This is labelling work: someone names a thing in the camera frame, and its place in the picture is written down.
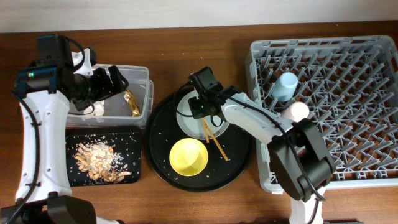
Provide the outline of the white tissue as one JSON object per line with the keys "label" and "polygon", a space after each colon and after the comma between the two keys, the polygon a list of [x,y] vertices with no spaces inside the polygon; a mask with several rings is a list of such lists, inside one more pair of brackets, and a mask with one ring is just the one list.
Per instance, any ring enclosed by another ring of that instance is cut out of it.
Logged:
{"label": "white tissue", "polygon": [[93,103],[94,109],[90,113],[92,116],[102,116],[104,115],[105,108],[104,108],[104,101],[96,101]]}

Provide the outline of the wooden chopstick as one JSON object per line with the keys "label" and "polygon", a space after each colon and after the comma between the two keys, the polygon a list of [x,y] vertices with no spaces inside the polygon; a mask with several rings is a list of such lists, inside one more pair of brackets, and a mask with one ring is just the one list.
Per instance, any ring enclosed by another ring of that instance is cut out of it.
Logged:
{"label": "wooden chopstick", "polygon": [[203,124],[203,129],[204,129],[204,133],[205,133],[205,139],[206,139],[206,143],[209,143],[209,137],[208,137],[208,129],[207,129],[207,124],[204,118],[201,119],[202,124]]}
{"label": "wooden chopstick", "polygon": [[225,161],[229,161],[229,158],[227,157],[227,155],[225,154],[223,148],[221,147],[221,145],[219,144],[218,140],[216,139],[215,135],[213,134],[212,130],[209,128],[209,126],[207,125],[207,129],[208,129],[208,135],[211,136],[212,140],[214,140],[217,148],[219,149],[221,155],[223,156]]}

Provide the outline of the gold foil wrapper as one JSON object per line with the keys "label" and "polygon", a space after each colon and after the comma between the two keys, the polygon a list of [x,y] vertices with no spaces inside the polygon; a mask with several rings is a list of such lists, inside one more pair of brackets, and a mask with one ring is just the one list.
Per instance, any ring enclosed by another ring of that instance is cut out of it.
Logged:
{"label": "gold foil wrapper", "polygon": [[137,104],[136,98],[128,88],[124,91],[124,99],[127,101],[127,105],[132,112],[132,117],[140,116],[141,112]]}

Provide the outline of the grey round plate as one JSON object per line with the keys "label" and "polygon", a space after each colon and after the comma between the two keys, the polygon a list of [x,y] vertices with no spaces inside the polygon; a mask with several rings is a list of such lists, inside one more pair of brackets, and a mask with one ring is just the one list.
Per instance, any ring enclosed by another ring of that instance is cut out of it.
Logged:
{"label": "grey round plate", "polygon": [[[198,98],[198,93],[195,90],[192,90],[191,92],[183,96],[177,106],[179,112],[186,115],[192,114],[192,112],[190,111],[188,100],[193,97]],[[187,134],[191,138],[199,140],[206,139],[205,130],[203,128],[203,123],[201,120],[194,119],[192,117],[184,117],[178,113],[176,114],[176,118],[178,125],[185,134]],[[209,126],[215,137],[223,134],[229,126],[228,122],[224,122],[217,116],[206,116],[204,117],[204,120],[206,121],[207,125]]]}

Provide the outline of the yellow bowl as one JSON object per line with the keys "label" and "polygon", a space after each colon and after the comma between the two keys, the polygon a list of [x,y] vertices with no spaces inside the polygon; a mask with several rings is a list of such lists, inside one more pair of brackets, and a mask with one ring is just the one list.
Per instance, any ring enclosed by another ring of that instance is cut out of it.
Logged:
{"label": "yellow bowl", "polygon": [[172,146],[169,162],[176,173],[192,177],[201,173],[207,166],[208,151],[197,139],[181,139]]}

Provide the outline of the blue plastic cup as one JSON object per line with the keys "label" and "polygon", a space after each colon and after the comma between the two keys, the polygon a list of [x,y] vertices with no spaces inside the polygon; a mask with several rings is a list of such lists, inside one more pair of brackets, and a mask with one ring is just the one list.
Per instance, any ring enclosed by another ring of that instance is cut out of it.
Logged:
{"label": "blue plastic cup", "polygon": [[275,82],[271,95],[279,101],[289,101],[293,97],[297,85],[297,76],[294,73],[285,72]]}

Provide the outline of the pink plastic cup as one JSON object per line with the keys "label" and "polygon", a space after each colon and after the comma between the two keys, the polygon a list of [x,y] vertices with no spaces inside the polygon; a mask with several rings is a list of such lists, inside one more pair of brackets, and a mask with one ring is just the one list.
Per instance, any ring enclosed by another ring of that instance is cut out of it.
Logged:
{"label": "pink plastic cup", "polygon": [[309,107],[305,103],[295,102],[281,113],[281,117],[298,123],[304,118],[308,118],[309,113]]}

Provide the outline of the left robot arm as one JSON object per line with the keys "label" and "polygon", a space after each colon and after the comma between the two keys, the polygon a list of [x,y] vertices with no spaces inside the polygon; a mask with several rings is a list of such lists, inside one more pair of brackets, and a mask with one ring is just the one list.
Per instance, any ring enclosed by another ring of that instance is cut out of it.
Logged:
{"label": "left robot arm", "polygon": [[72,197],[65,131],[70,102],[104,100],[126,89],[117,66],[91,75],[50,64],[19,71],[12,94],[24,117],[22,175],[16,203],[1,209],[1,223],[107,223],[93,205]]}

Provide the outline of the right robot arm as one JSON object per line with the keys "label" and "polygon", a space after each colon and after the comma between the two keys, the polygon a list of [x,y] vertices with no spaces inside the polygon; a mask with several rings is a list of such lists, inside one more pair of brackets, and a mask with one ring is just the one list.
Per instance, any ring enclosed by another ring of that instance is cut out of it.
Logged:
{"label": "right robot arm", "polygon": [[336,165],[315,124],[278,117],[230,86],[202,89],[188,99],[195,119],[217,116],[266,145],[271,167],[292,199],[290,223],[323,223],[323,194]]}

